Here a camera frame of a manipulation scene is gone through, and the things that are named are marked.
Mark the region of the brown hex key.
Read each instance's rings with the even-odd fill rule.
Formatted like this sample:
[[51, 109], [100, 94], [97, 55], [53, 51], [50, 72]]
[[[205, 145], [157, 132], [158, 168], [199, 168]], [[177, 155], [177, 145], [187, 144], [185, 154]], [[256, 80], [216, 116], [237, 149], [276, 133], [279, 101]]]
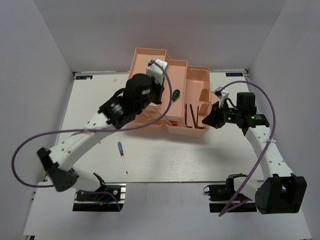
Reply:
[[185, 124], [186, 128], [188, 128], [188, 125], [187, 125], [187, 112], [188, 112], [188, 107], [187, 107], [187, 104], [185, 103], [185, 105], [184, 105], [184, 124]]
[[194, 128], [203, 130], [204, 129], [203, 126], [198, 126], [198, 119], [196, 119], [196, 117], [195, 117], [195, 113], [194, 113], [192, 104], [190, 104], [189, 107], [190, 107], [190, 111], [191, 111], [191, 117], [192, 117], [192, 122], [193, 122]]

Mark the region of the green stubby screwdriver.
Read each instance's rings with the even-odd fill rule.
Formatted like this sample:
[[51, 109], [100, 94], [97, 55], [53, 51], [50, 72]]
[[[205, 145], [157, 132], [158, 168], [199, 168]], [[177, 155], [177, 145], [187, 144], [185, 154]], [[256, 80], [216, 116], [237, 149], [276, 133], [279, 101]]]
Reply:
[[175, 102], [180, 97], [181, 91], [179, 89], [175, 89], [171, 96], [171, 101]]

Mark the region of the pink plastic toolbox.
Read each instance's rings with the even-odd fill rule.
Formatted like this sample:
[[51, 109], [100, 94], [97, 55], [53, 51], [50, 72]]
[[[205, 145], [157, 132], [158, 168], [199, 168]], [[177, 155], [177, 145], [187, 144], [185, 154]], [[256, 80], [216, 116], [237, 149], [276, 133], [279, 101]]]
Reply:
[[[148, 61], [168, 62], [167, 74], [171, 84], [164, 85], [162, 104], [150, 104], [130, 127], [140, 127], [142, 131], [165, 132], [172, 135], [202, 138], [209, 126], [202, 120], [211, 112], [211, 106], [218, 98], [210, 91], [210, 70], [204, 66], [191, 66], [186, 60], [171, 59], [166, 49], [136, 48], [129, 76], [145, 73]], [[180, 96], [172, 101], [174, 90], [180, 90]], [[187, 104], [187, 126], [185, 126], [185, 104]], [[190, 110], [192, 104], [197, 124], [204, 129], [195, 129]]]

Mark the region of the blue handled screwdriver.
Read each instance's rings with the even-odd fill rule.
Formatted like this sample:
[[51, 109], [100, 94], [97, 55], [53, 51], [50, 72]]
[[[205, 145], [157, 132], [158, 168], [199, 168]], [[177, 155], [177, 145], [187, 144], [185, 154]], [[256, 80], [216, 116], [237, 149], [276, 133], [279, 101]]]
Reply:
[[126, 174], [128, 174], [128, 169], [127, 169], [127, 165], [126, 165], [125, 158], [124, 158], [124, 150], [123, 150], [122, 143], [119, 141], [117, 143], [117, 146], [118, 146], [118, 150], [119, 150], [120, 156], [122, 158], [122, 162], [123, 162], [123, 165], [124, 165], [125, 172], [126, 172]]

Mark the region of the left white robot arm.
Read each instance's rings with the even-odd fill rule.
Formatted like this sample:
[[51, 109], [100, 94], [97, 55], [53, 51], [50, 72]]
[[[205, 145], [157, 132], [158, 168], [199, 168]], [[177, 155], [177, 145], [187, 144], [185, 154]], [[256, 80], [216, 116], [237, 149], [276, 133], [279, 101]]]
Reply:
[[105, 196], [106, 187], [97, 173], [81, 173], [74, 168], [76, 162], [107, 136], [127, 130], [151, 103], [161, 103], [164, 74], [137, 73], [129, 78], [124, 88], [117, 90], [103, 103], [82, 129], [49, 149], [40, 148], [37, 155], [57, 192], [70, 188], [88, 191], [99, 200]]

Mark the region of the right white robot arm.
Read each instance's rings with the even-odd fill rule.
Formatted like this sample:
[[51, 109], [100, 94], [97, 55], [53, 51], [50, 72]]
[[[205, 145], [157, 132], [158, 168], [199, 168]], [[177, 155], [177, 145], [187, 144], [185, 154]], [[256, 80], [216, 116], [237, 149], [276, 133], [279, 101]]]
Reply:
[[251, 92], [237, 93], [236, 106], [229, 107], [229, 93], [214, 92], [218, 102], [214, 103], [203, 124], [222, 128], [226, 123], [237, 125], [251, 144], [260, 162], [263, 181], [246, 180], [247, 174], [231, 174], [225, 181], [226, 195], [231, 200], [244, 196], [255, 202], [257, 210], [265, 214], [296, 214], [299, 212], [307, 182], [296, 176], [286, 164], [273, 141], [270, 124], [263, 114], [257, 113], [256, 96]]

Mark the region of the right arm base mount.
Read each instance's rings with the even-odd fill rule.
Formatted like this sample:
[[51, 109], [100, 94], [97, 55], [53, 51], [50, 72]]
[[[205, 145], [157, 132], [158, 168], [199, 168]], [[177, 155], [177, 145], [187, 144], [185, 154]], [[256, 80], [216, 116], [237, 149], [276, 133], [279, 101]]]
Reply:
[[[233, 194], [236, 192], [234, 188], [234, 179], [246, 178], [243, 173], [231, 174], [224, 183], [213, 183], [203, 188], [203, 193], [209, 196], [209, 212], [220, 213]], [[254, 213], [257, 212], [256, 204], [249, 200], [242, 206], [232, 209], [231, 213]]]

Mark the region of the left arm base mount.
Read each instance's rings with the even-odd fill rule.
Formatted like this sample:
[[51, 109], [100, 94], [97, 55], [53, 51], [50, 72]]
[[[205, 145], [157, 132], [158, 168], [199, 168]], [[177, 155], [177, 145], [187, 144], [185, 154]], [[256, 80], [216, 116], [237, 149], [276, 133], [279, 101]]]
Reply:
[[76, 192], [73, 212], [120, 212], [126, 198], [125, 183], [110, 183], [95, 192]]

